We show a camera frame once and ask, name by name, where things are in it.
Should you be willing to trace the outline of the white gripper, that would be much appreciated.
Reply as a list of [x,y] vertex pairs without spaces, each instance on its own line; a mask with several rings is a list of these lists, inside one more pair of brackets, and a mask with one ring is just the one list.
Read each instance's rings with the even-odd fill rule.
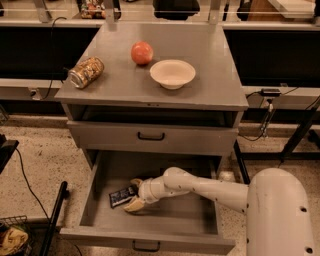
[[142,180],[134,178],[131,184],[138,187],[139,197],[133,197],[129,203],[123,207],[126,212],[137,212],[144,208],[145,203],[153,204],[166,196],[165,185],[162,177]]

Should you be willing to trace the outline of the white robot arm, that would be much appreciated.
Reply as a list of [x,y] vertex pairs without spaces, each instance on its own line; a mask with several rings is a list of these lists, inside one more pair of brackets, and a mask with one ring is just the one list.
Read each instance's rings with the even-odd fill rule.
[[127,212],[193,192],[246,215],[247,256],[315,256],[306,191],[282,169],[264,169],[248,185],[194,176],[178,167],[132,183],[138,194],[124,207]]

